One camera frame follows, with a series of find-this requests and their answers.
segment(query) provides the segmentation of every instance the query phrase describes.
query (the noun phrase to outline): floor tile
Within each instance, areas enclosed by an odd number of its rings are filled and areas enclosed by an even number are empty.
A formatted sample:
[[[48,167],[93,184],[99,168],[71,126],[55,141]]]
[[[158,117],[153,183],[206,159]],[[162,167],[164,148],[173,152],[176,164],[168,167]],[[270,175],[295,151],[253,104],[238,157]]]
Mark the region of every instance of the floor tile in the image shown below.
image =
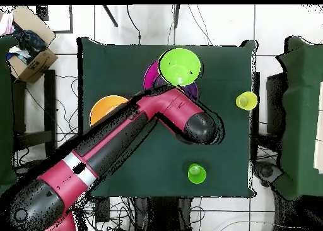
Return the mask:
[[[27,152],[28,152],[27,149],[18,151],[18,160],[21,159],[21,164],[24,164],[25,163],[24,161],[30,162],[32,160],[45,160],[46,159],[45,144],[31,146],[31,147],[29,147],[29,153],[27,153]]]
[[[25,124],[26,132],[44,130],[44,76],[34,84],[26,84]]]
[[[137,44],[138,32],[133,27],[126,6],[108,6],[119,27],[110,21],[102,6],[95,7],[95,40],[104,44]],[[190,5],[199,26],[208,29],[213,45],[240,45],[244,40],[253,39],[254,5]],[[129,6],[134,24],[141,32],[141,44],[167,44],[170,26],[173,22],[172,5]],[[182,4],[175,34],[175,43],[207,44],[207,38],[196,25],[187,4]],[[169,44],[173,44],[173,25]]]
[[[194,198],[191,207],[192,210],[198,210],[201,198]],[[249,199],[246,198],[202,198],[202,209],[204,211],[249,211]]]
[[[76,38],[88,37],[94,39],[94,6],[73,5],[73,33],[57,33],[49,45],[55,54],[77,53]]]
[[[71,116],[71,128],[78,126],[78,62],[77,57],[72,55],[59,55],[58,60],[50,67],[55,69],[56,76],[56,113],[57,133],[70,133],[71,129],[68,125],[68,121]]]
[[[138,44],[138,31],[127,14],[126,5],[108,6],[118,27],[103,6],[95,6],[95,40],[103,44]],[[171,4],[129,5],[129,14],[140,30],[141,44],[166,44],[173,22]]]
[[[278,60],[273,56],[256,56],[255,68],[257,72],[260,72],[259,121],[267,122],[267,78],[274,74],[282,73],[283,68],[280,66]],[[267,132],[266,124],[259,124],[259,132]]]
[[[120,210],[121,207],[125,207],[127,208],[127,206],[124,204],[124,202],[126,203],[126,205],[128,204],[127,202],[127,198],[122,198],[121,197],[110,197],[110,209],[111,210]],[[133,205],[130,202],[130,207],[132,210],[134,210]]]
[[[253,4],[196,4],[180,6],[179,25],[176,29],[176,44],[207,44],[207,38],[196,25],[192,14],[204,32],[208,29],[209,39],[213,45],[239,46],[244,40],[254,38]]]
[[[275,213],[251,213],[250,231],[272,231]]]
[[[256,4],[255,39],[258,54],[278,55],[284,52],[284,41],[291,35],[318,44],[323,40],[321,7],[301,4]]]
[[[191,223],[192,231],[249,231],[249,212],[206,211],[200,222]],[[198,211],[191,212],[191,222],[200,219]]]
[[[263,187],[260,180],[253,176],[252,188],[257,193],[250,199],[251,211],[274,211],[274,195],[270,187]]]
[[[37,14],[36,6],[28,7]],[[44,22],[52,31],[68,31],[71,29],[70,5],[48,5],[46,7],[48,10],[48,20]]]

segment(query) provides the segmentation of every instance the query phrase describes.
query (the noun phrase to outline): plastic cup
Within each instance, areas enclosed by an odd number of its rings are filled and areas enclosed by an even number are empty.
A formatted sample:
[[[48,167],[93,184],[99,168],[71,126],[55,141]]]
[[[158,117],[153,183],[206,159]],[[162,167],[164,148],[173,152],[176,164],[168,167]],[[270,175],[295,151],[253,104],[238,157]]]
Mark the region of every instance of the plastic cup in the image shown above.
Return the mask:
[[[143,88],[144,90],[149,89],[151,87],[156,87],[158,85],[169,84],[169,82],[165,81],[160,74],[158,74],[158,61],[153,62],[146,73],[144,74]],[[192,100],[196,101],[198,90],[195,82],[190,85],[186,85],[182,87],[185,91],[185,94]]]
[[[252,92],[244,92],[235,101],[236,105],[244,110],[252,110],[258,104],[257,95]]]
[[[192,183],[200,184],[200,183],[204,182],[204,180],[206,178],[206,171],[203,167],[201,167],[197,163],[192,163],[189,166],[188,177]]]

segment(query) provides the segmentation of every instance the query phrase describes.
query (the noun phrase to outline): lime green bowl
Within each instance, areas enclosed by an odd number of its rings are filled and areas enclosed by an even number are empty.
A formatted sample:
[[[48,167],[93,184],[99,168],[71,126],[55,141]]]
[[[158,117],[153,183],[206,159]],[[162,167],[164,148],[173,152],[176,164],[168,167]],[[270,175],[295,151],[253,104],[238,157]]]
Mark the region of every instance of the lime green bowl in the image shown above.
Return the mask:
[[[172,85],[186,86],[193,83],[201,72],[199,58],[190,50],[173,48],[158,60],[158,73]]]

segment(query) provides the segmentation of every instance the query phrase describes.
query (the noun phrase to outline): metal table leg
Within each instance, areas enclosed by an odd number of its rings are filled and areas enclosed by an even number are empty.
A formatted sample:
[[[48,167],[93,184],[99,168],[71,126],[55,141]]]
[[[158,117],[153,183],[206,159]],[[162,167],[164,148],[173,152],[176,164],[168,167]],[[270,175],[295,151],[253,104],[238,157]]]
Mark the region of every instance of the metal table leg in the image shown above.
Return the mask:
[[[177,25],[179,24],[179,6],[180,6],[180,4],[175,5],[174,28],[177,28]]]
[[[118,24],[116,22],[116,20],[114,19],[114,16],[112,16],[110,10],[108,9],[108,6],[103,6],[103,8],[105,9],[105,11],[108,13],[108,16],[110,17],[110,19],[112,20],[113,24],[115,27],[118,27]]]

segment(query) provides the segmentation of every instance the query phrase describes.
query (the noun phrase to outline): dark green table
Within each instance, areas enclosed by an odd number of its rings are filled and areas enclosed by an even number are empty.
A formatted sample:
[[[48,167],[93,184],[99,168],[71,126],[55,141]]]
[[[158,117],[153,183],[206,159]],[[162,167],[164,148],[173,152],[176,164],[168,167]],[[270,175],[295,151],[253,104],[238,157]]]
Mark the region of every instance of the dark green table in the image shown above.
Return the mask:
[[[253,196],[248,187],[249,112],[239,109],[235,99],[251,89],[254,41],[242,47],[207,47],[101,45],[87,38],[81,40],[84,131],[90,127],[90,110],[98,100],[107,95],[128,98],[141,91],[150,64],[167,49],[183,47],[196,53],[203,63],[204,73],[196,81],[199,101],[221,116],[226,132],[220,145],[186,145],[158,122],[141,146],[112,177],[100,183],[92,196]],[[187,178],[193,162],[207,171],[200,185]]]

